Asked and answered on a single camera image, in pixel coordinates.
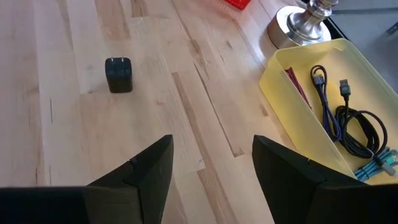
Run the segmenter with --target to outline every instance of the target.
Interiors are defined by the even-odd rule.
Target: black object
[[[105,73],[111,93],[129,93],[132,91],[130,59],[126,57],[106,59]]]
[[[364,114],[373,117],[380,124],[383,135],[382,143],[380,143],[376,129]],[[379,117],[370,111],[354,110],[348,107],[348,102],[346,102],[345,106],[338,106],[336,108],[335,118],[342,127],[342,138],[340,140],[340,144],[343,145],[347,152],[363,159],[377,159],[381,164],[383,164],[378,157],[387,146],[388,135],[387,128]],[[347,132],[347,125],[353,119],[357,120],[366,136],[367,143],[365,145],[360,143],[356,138],[354,138],[354,136]]]
[[[264,137],[252,158],[275,224],[398,223],[398,185],[366,185]]]
[[[161,223],[173,151],[168,135],[86,187],[0,189],[0,223]]]

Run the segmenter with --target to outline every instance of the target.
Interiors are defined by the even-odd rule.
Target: usb cable
[[[333,142],[339,141],[341,140],[341,128],[338,121],[333,116],[333,112],[329,108],[328,96],[326,93],[326,87],[328,84],[328,73],[326,72],[326,69],[322,65],[316,65],[311,68],[310,74],[312,78],[312,83],[314,87],[317,89],[319,99],[322,103],[323,129],[326,131],[326,133],[329,135],[329,138]]]
[[[370,177],[384,171],[391,176],[396,175],[394,166],[398,164],[397,151],[390,150],[387,147],[387,129],[381,119],[370,111],[356,111],[348,106],[351,88],[348,80],[340,81],[340,95],[344,98],[345,105],[339,106],[336,109],[335,118],[341,127],[340,143],[353,156],[363,159],[370,159],[370,162],[365,166],[359,168],[355,172],[355,176],[360,181],[368,180]],[[379,124],[383,133],[383,141],[380,145],[379,135],[364,116],[367,114],[373,117]],[[360,143],[352,135],[347,132],[347,125],[352,120],[356,119],[361,126],[364,135],[366,136],[366,145]]]

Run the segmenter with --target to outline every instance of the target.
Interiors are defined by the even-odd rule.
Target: wooden table
[[[0,185],[85,185],[173,134],[164,223],[272,223],[251,144],[293,148],[258,81],[293,0],[0,1]],[[104,61],[129,57],[131,93]]]

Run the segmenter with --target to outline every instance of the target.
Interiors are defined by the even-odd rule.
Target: lamp base
[[[290,30],[287,25],[288,16],[291,13],[303,13],[305,10],[297,6],[285,6],[276,13],[267,26],[267,33],[272,43],[278,48],[304,46],[331,40],[330,32],[321,22],[322,35],[318,39],[308,39],[300,35],[297,30]]]

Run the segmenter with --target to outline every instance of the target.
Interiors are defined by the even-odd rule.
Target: yellow plastic bin
[[[339,81],[347,79],[351,86],[349,107],[368,110],[380,117],[388,131],[387,145],[392,149],[398,149],[398,95],[356,47],[345,39],[278,50],[268,61],[260,88],[298,152],[355,178],[353,171],[369,160],[349,154],[340,143],[333,143],[323,129],[321,103],[310,77],[310,69],[318,64],[323,65],[328,72],[327,93],[331,110],[334,112],[337,106],[344,105]],[[289,67],[293,68],[312,109],[285,73],[284,70]],[[377,121],[372,117],[368,119],[382,138]],[[350,122],[348,132],[366,143],[357,122]],[[367,181],[367,184],[372,185],[389,183],[398,183],[398,178],[385,172]]]

